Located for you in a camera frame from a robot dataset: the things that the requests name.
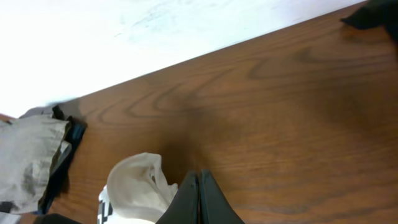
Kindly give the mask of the khaki folded garment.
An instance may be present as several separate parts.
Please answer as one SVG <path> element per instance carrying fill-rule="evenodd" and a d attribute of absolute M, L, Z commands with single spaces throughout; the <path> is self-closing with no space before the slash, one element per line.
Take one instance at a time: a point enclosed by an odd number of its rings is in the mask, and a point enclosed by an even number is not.
<path fill-rule="evenodd" d="M 49 115 L 1 121 L 1 202 L 12 203 L 11 213 L 38 210 L 68 128 Z"/>

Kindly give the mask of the white printed t-shirt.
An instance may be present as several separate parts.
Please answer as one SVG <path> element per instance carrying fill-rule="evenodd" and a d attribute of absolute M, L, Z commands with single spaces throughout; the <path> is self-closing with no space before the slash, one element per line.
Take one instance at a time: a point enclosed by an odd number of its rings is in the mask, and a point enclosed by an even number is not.
<path fill-rule="evenodd" d="M 177 190 L 177 184 L 167 182 L 161 155 L 128 157 L 113 167 L 99 194 L 97 223 L 156 223 Z"/>

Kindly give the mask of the black logo t-shirt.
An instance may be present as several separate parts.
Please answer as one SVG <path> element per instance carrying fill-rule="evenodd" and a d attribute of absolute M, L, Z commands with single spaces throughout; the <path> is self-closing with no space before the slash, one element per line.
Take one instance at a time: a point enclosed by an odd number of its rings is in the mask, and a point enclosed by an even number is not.
<path fill-rule="evenodd" d="M 397 55 L 397 0 L 366 1 L 340 22 L 342 38 L 362 44 L 389 42 Z"/>

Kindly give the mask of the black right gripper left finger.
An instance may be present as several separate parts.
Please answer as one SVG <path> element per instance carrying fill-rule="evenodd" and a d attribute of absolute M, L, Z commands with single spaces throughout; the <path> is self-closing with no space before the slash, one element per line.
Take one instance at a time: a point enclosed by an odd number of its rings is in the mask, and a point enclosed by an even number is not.
<path fill-rule="evenodd" d="M 195 171 L 188 171 L 172 203 L 156 224 L 198 224 L 199 183 Z"/>

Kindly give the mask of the dark blue folded garment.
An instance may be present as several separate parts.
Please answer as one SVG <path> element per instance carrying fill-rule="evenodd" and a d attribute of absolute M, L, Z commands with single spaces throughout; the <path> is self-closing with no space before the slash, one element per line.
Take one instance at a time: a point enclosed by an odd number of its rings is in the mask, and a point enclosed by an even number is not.
<path fill-rule="evenodd" d="M 50 174 L 45 194 L 40 200 L 38 210 L 36 211 L 38 215 L 45 215 L 55 197 L 66 189 L 70 164 L 87 128 L 87 124 L 84 121 L 72 116 L 69 116 L 67 121 L 71 125 L 65 137 L 67 148 L 61 153 L 54 170 Z"/>

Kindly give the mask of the grey folded garment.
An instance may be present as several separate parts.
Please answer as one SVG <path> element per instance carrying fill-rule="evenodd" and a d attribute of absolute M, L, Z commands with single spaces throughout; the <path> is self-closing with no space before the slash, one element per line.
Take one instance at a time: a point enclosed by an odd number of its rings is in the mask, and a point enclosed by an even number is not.
<path fill-rule="evenodd" d="M 20 116 L 20 118 L 27 118 L 35 115 L 48 115 L 55 119 L 65 120 L 65 115 L 59 105 L 32 108 Z"/>

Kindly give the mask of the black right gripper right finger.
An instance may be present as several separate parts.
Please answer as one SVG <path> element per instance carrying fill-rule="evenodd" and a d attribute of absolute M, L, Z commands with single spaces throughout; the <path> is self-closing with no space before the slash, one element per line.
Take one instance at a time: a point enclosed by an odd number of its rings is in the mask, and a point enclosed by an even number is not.
<path fill-rule="evenodd" d="M 200 216 L 203 224 L 244 224 L 209 170 L 200 172 Z"/>

